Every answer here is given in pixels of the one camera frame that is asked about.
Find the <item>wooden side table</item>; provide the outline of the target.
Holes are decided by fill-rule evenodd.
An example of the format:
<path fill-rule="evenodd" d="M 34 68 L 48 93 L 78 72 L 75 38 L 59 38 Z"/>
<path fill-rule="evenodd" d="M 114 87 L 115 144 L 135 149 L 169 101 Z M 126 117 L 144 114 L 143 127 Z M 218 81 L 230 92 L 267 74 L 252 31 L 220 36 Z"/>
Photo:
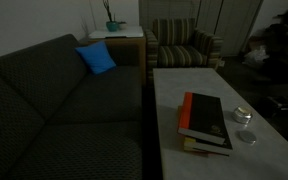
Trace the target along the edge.
<path fill-rule="evenodd" d="M 141 84 L 146 86 L 146 39 L 140 38 L 107 38 L 103 39 L 112 59 L 118 66 L 138 66 Z"/>

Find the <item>blue throw pillow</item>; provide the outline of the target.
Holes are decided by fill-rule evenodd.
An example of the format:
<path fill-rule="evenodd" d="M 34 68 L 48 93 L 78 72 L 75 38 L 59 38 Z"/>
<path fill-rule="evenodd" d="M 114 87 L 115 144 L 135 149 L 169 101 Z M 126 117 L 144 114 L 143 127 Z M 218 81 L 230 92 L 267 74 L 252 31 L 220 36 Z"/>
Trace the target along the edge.
<path fill-rule="evenodd" d="M 116 66 L 104 41 L 99 41 L 85 47 L 78 47 L 76 51 L 94 74 L 103 73 Z"/>

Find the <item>black book with orange spine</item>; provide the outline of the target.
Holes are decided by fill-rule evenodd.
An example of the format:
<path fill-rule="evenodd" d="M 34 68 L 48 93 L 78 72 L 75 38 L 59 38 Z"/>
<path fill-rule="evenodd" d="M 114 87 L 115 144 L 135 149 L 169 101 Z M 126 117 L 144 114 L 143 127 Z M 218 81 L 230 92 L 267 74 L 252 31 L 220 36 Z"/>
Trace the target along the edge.
<path fill-rule="evenodd" d="M 178 132 L 223 145 L 228 133 L 221 100 L 214 96 L 186 92 L 180 113 Z"/>

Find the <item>small white plant pot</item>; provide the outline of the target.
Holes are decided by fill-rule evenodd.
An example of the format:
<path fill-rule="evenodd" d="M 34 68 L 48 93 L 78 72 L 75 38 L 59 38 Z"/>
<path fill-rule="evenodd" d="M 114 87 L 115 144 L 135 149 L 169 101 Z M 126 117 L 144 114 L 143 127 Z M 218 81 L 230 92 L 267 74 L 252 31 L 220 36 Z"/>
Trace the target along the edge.
<path fill-rule="evenodd" d="M 126 22 L 119 22 L 119 29 L 124 30 L 127 28 L 127 23 Z"/>

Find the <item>lower stacked book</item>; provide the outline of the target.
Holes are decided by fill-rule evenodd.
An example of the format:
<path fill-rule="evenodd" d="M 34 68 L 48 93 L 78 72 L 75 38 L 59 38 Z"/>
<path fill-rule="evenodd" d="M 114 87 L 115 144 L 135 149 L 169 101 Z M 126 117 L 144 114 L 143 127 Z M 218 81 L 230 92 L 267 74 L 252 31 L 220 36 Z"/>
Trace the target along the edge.
<path fill-rule="evenodd" d="M 178 107 L 178 115 L 180 118 L 182 106 Z M 233 146 L 230 141 L 230 137 L 226 138 L 223 145 L 218 145 L 201 139 L 193 138 L 190 136 L 184 136 L 184 149 L 187 151 L 206 151 L 215 154 L 221 154 L 229 156 L 233 152 Z"/>

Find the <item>teal plant pot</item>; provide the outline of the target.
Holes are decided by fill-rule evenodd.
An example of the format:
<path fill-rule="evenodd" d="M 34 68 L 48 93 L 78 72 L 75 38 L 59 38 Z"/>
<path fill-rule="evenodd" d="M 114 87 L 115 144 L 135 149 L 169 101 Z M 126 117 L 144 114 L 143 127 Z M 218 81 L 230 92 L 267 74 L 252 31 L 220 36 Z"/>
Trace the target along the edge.
<path fill-rule="evenodd" d="M 116 21 L 107 21 L 106 28 L 109 32 L 116 32 L 119 29 L 119 24 Z"/>

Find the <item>dark grey fabric sofa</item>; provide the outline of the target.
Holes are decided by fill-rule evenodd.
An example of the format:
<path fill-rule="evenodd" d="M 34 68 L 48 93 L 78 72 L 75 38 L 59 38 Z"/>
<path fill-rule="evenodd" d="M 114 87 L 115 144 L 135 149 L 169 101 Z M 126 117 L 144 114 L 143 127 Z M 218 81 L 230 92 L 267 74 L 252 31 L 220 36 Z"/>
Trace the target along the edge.
<path fill-rule="evenodd" d="M 67 34 L 0 57 L 0 180 L 142 180 L 138 66 L 94 74 Z"/>

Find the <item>small silver jar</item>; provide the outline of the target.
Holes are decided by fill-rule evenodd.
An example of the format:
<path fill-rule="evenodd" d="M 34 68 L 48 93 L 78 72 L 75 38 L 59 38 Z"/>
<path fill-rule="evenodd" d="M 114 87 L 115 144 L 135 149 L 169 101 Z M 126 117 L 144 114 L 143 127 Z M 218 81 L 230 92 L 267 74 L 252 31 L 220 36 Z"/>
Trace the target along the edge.
<path fill-rule="evenodd" d="M 238 106 L 234 109 L 232 117 L 235 121 L 248 124 L 253 117 L 252 110 L 248 107 Z"/>

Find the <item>white plastic bag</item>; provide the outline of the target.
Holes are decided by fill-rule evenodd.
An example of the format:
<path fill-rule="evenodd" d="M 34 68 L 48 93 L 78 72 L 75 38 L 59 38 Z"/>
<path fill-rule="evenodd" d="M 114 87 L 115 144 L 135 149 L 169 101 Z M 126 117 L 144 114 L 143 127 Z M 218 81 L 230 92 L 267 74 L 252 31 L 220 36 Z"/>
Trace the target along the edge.
<path fill-rule="evenodd" d="M 266 46 L 261 45 L 244 56 L 243 64 L 253 68 L 260 68 L 267 58 L 269 58 L 269 55 L 266 53 Z"/>

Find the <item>grey top coffee table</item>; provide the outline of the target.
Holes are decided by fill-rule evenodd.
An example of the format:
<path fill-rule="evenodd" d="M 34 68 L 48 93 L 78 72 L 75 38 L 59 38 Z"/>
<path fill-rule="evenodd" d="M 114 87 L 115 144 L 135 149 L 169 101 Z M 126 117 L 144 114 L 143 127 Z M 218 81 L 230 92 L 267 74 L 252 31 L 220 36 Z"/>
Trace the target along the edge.
<path fill-rule="evenodd" d="M 288 142 L 251 109 L 245 124 L 234 119 L 248 103 L 211 68 L 158 68 L 153 71 L 164 180 L 288 180 Z M 199 115 L 197 131 L 178 132 L 187 92 L 219 101 Z"/>

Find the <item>dark clutter pile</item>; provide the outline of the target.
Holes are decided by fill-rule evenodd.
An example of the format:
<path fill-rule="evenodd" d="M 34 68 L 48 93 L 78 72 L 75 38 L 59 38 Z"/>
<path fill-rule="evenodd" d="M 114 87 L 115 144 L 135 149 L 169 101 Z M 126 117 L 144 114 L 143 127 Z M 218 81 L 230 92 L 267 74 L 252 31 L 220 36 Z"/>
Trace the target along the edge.
<path fill-rule="evenodd" d="M 265 29 L 266 52 L 263 72 L 273 81 L 288 83 L 288 10 L 278 14 L 279 23 Z"/>

